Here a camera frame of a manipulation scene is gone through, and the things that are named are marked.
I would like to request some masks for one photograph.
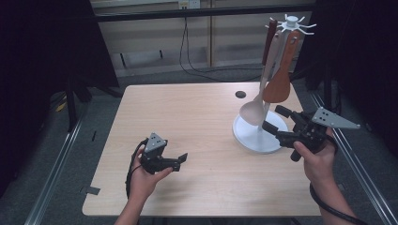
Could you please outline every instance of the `black curtain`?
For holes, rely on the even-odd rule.
[[[398,157],[396,8],[386,1],[340,2],[340,7],[313,12],[310,23],[318,26],[311,30],[313,37],[305,38],[296,70],[318,62],[305,74],[307,88],[314,90],[329,66],[330,77]]]
[[[0,3],[0,196],[35,149],[50,97],[65,91],[68,77],[118,86],[98,24],[64,21],[75,15],[93,16],[90,2]]]

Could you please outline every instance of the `wooden spoon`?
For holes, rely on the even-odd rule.
[[[286,40],[281,65],[263,92],[263,100],[265,102],[280,103],[287,100],[289,97],[289,67],[298,44],[299,31],[292,31]]]

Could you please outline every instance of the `wrist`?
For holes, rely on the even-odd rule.
[[[130,195],[127,204],[144,205],[147,200],[146,196]]]
[[[327,189],[336,186],[333,176],[324,177],[322,179],[311,179],[310,181],[315,190]]]
[[[341,196],[340,189],[337,187],[334,179],[311,182],[311,185],[316,195],[327,204],[333,204],[332,202],[336,200],[335,198]]]

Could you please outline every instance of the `black cable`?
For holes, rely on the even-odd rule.
[[[192,66],[192,64],[191,64],[191,59],[190,59],[190,44],[189,44],[189,36],[188,36],[188,23],[187,23],[187,18],[185,18],[184,33],[183,33],[183,35],[182,35],[181,48],[180,48],[180,50],[179,50],[179,65],[181,66],[181,68],[182,68],[186,73],[188,73],[188,74],[190,74],[190,75],[192,75],[192,76],[203,77],[203,78],[207,78],[207,79],[210,79],[210,80],[212,80],[212,81],[215,81],[215,82],[222,82],[222,83],[229,83],[229,82],[230,82],[230,83],[247,82],[247,81],[251,81],[251,80],[254,80],[254,79],[257,79],[257,78],[260,77],[260,75],[258,75],[258,76],[255,76],[255,77],[253,77],[253,78],[250,78],[250,79],[245,79],[245,80],[237,81],[237,82],[231,82],[231,81],[223,81],[223,80],[219,80],[219,79],[214,79],[214,78],[211,78],[211,77],[208,77],[208,76],[204,76],[204,75],[201,75],[201,74],[195,74],[195,73],[189,72],[188,70],[186,70],[186,69],[182,66],[182,62],[181,62],[182,48],[183,48],[183,46],[184,46],[185,34],[187,34],[187,56],[188,56],[188,62],[189,62],[189,64],[190,64],[192,70],[194,70],[194,71],[196,71],[196,72],[208,73],[208,72],[214,72],[214,71],[237,70],[237,69],[256,69],[256,70],[259,70],[259,69],[262,69],[262,68],[243,68],[243,67],[239,67],[239,68],[217,68],[217,69],[211,69],[211,70],[207,70],[207,71],[201,71],[201,70],[199,70],[199,69],[194,68],[194,67]]]
[[[131,176],[132,176],[132,173],[133,173],[135,170],[137,170],[140,166],[142,166],[142,165],[140,165],[140,166],[134,168],[133,170],[131,169],[132,166],[134,165],[135,157],[137,156],[138,149],[140,149],[141,145],[146,145],[146,144],[148,143],[148,141],[149,141],[148,138],[146,138],[145,140],[141,141],[141,142],[137,145],[137,147],[136,147],[135,150],[134,150],[134,153],[133,153],[132,156],[131,156],[131,162],[130,162],[130,166],[129,166],[129,172],[127,173],[126,182],[125,182],[125,183],[126,183],[127,198],[130,196],[130,183],[131,183]]]
[[[326,211],[328,211],[329,213],[331,213],[331,214],[334,215],[335,217],[342,218],[342,219],[344,219],[344,220],[346,220],[346,221],[348,221],[348,222],[350,222],[350,223],[352,223],[352,224],[367,225],[366,222],[364,222],[364,221],[362,221],[362,220],[360,220],[360,219],[358,219],[358,218],[351,217],[351,216],[349,216],[349,215],[347,215],[347,214],[344,214],[344,213],[342,213],[342,212],[340,212],[340,211],[338,211],[338,210],[336,210],[336,209],[334,209],[334,208],[328,206],[328,205],[327,205],[326,203],[324,203],[321,199],[319,199],[319,197],[316,195],[316,192],[315,192],[315,190],[314,190],[314,187],[313,187],[313,185],[312,185],[311,183],[310,183],[310,193],[311,193],[311,196],[313,197],[314,201],[315,201],[321,208],[325,209]]]
[[[136,168],[134,168],[132,171],[131,171],[131,175],[135,172],[135,170],[137,170],[138,168],[140,168],[140,167],[142,167],[143,165],[139,165],[139,166],[137,166]]]

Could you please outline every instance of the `wooden tabletop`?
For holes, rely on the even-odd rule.
[[[292,149],[261,155],[242,146],[232,130],[240,107],[258,94],[258,82],[133,85],[126,89],[105,144],[83,212],[117,216],[126,201],[130,156],[156,132],[168,140],[165,158],[188,153],[180,172],[160,181],[142,216],[318,216],[302,160]],[[237,98],[244,91],[245,98]],[[301,112],[292,87],[285,107]],[[283,118],[289,129],[294,123]]]

